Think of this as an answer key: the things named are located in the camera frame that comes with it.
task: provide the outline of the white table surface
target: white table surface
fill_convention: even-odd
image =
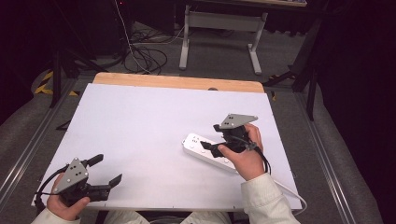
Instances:
[[[122,174],[104,202],[92,208],[134,210],[242,210],[244,179],[183,152],[189,133],[223,142],[214,124],[229,113],[255,115],[272,177],[297,192],[266,93],[201,91],[89,84],[44,176],[75,157],[104,154],[88,167],[91,185]],[[53,181],[45,188],[50,192]],[[298,198],[284,191],[292,209]]]

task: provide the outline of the black cable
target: black cable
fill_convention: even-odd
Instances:
[[[271,174],[271,164],[270,162],[267,160],[267,158],[265,158],[264,154],[262,153],[262,150],[259,147],[254,147],[254,150],[259,153],[260,157],[262,158],[262,160],[264,161],[264,166],[265,166],[265,172]]]
[[[38,192],[35,193],[35,207],[37,208],[37,212],[36,215],[38,216],[45,208],[46,205],[44,205],[43,201],[41,200],[41,195],[43,194],[47,194],[47,193],[43,193],[43,189],[48,185],[48,183],[51,181],[51,179],[53,179],[53,177],[55,177],[56,175],[60,174],[60,173],[64,173],[67,170],[67,167],[69,167],[69,165],[66,165],[64,168],[61,168],[59,170],[57,170],[55,173],[53,173],[40,187],[40,189],[38,190]]]
[[[265,158],[264,154],[262,153],[262,150],[257,146],[257,144],[256,144],[255,142],[250,142],[250,143],[249,143],[249,142],[246,141],[245,139],[240,138],[240,137],[236,137],[236,136],[233,136],[233,135],[230,135],[229,137],[231,137],[231,138],[233,138],[233,139],[235,139],[235,140],[241,141],[241,142],[243,142],[243,143],[245,143],[245,144],[247,144],[247,145],[249,145],[249,146],[251,146],[252,144],[254,144],[253,146],[255,146],[255,147],[253,148],[253,150],[255,150],[257,153],[259,153],[260,157],[261,157],[262,160],[264,161],[265,172],[271,174],[271,164],[270,164],[270,162],[267,160],[267,158]]]

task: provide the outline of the wire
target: wire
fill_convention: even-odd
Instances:
[[[41,195],[43,194],[47,194],[47,193],[43,193],[43,189],[48,185],[48,183],[51,181],[51,179],[53,179],[53,177],[55,177],[56,175],[63,173],[66,171],[67,167],[69,165],[66,165],[64,168],[61,168],[59,170],[57,170],[55,173],[53,173],[40,187],[40,189],[38,190],[38,192],[35,193],[35,207],[37,208],[37,213],[36,215],[38,216],[38,214],[40,214],[45,208],[46,206],[43,204],[43,201],[41,200]]]
[[[292,193],[293,195],[295,195],[295,196],[296,196],[297,198],[299,198],[300,201],[303,203],[303,205],[304,205],[304,206],[303,206],[303,209],[302,209],[302,210],[299,210],[299,211],[297,211],[297,212],[295,212],[295,213],[293,213],[295,216],[300,215],[301,213],[303,213],[303,212],[306,210],[306,208],[308,207],[308,203],[306,203],[306,201],[304,200],[303,197],[301,197],[298,193],[294,192],[293,190],[289,189],[288,187],[284,186],[283,184],[277,182],[276,180],[274,180],[274,182],[275,182],[276,184],[278,184],[280,187],[282,187],[283,189],[286,189],[288,192],[290,192],[290,193]]]
[[[166,45],[166,44],[170,44],[170,43],[172,43],[172,42],[174,42],[176,39],[183,39],[183,38],[181,38],[181,37],[179,37],[180,36],[180,34],[183,32],[183,30],[184,30],[184,26],[180,29],[180,31],[178,32],[178,34],[175,36],[175,37],[173,37],[173,40],[171,40],[171,41],[169,41],[169,42],[165,42],[165,43],[163,43],[163,42],[151,42],[151,43],[134,43],[134,45]],[[154,37],[151,37],[151,38],[147,38],[147,40],[152,40],[152,39],[159,39],[159,38],[169,38],[169,36],[168,35],[165,35],[165,36],[154,36]]]
[[[117,12],[119,13],[119,17],[120,17],[120,20],[121,20],[121,23],[122,23],[122,27],[123,27],[123,30],[124,30],[124,33],[125,33],[126,41],[128,42],[129,50],[130,50],[131,52],[133,52],[133,51],[132,51],[132,47],[131,47],[132,45],[131,45],[131,43],[130,43],[130,41],[129,41],[128,33],[126,32],[126,27],[125,27],[124,20],[123,20],[121,14],[120,14],[120,9],[119,9],[119,5],[118,5],[118,3],[117,3],[117,0],[114,0],[114,4],[116,5]],[[149,70],[147,70],[146,68],[142,67],[142,65],[140,65],[140,63],[137,61],[137,59],[136,59],[135,57],[133,57],[133,58],[134,58],[134,61],[136,62],[136,64],[137,64],[142,70],[144,70],[144,71],[146,71],[147,73],[150,74],[150,71],[149,71]]]

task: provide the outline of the person's right hand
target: person's right hand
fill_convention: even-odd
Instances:
[[[250,140],[255,142],[262,150],[262,136],[260,135],[259,128],[253,124],[246,124],[245,129],[247,130]],[[246,181],[263,175],[266,172],[264,170],[262,158],[259,153],[254,150],[245,150],[241,153],[236,153],[224,145],[219,145],[218,150],[224,157],[233,163],[236,171],[238,171]]]
[[[64,174],[58,175],[58,178],[56,178],[55,183],[52,186],[52,191],[53,188],[58,185],[59,181],[61,181],[62,176],[64,176]],[[85,197],[80,199],[78,202],[71,205],[70,207],[67,207],[62,203],[59,195],[50,195],[47,200],[47,208],[51,211],[51,213],[55,214],[61,219],[64,219],[66,221],[74,221],[76,220],[78,214],[82,211],[82,209],[85,208],[85,206],[87,206],[89,202],[90,198]]]

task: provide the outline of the metal frame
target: metal frame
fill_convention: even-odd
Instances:
[[[247,50],[254,68],[254,73],[260,75],[262,69],[257,57],[256,49],[262,36],[262,29],[267,18],[267,13],[262,13],[261,17],[247,17],[224,15],[216,13],[195,12],[190,11],[191,6],[186,6],[184,16],[184,37],[181,48],[179,68],[185,70],[187,68],[187,60],[189,56],[189,30],[190,27],[202,27],[212,29],[228,29],[236,31],[256,32],[253,44],[247,45]]]

